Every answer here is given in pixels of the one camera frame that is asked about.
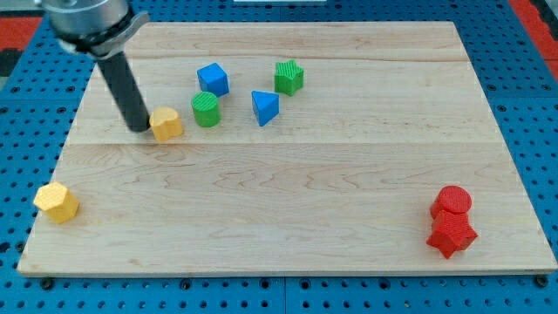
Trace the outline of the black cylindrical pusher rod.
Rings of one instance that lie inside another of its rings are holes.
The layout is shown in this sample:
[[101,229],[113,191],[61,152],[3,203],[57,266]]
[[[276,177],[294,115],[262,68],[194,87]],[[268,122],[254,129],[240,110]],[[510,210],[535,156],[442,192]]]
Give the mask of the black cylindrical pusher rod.
[[97,62],[127,128],[134,133],[149,128],[149,113],[133,72],[121,51]]

